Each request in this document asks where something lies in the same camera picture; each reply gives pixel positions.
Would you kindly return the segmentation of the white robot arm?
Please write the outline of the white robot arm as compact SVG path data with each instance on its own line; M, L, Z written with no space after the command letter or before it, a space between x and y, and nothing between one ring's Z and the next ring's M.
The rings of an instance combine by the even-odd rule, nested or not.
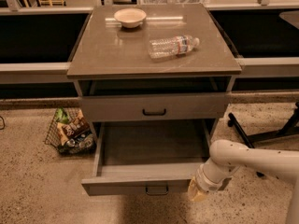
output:
M299 152L250 148L230 140L217 140L209 147L209 158L195 172L188 187L191 201L200 202L218 191L240 166L271 175L293 185L286 224L299 224Z

